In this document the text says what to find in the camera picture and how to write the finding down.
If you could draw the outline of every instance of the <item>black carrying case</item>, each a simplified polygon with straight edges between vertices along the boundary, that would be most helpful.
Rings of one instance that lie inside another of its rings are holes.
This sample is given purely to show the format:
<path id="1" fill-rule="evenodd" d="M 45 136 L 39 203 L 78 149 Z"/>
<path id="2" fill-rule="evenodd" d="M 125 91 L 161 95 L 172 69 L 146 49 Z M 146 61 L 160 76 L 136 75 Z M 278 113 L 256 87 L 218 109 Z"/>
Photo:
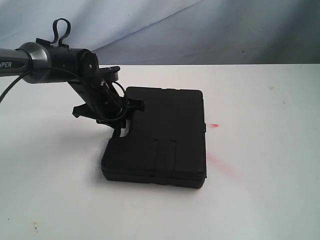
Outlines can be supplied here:
<path id="1" fill-rule="evenodd" d="M 143 100 L 125 137 L 112 137 L 102 157 L 108 180 L 200 188 L 207 176 L 206 124 L 199 90 L 128 87 Z"/>

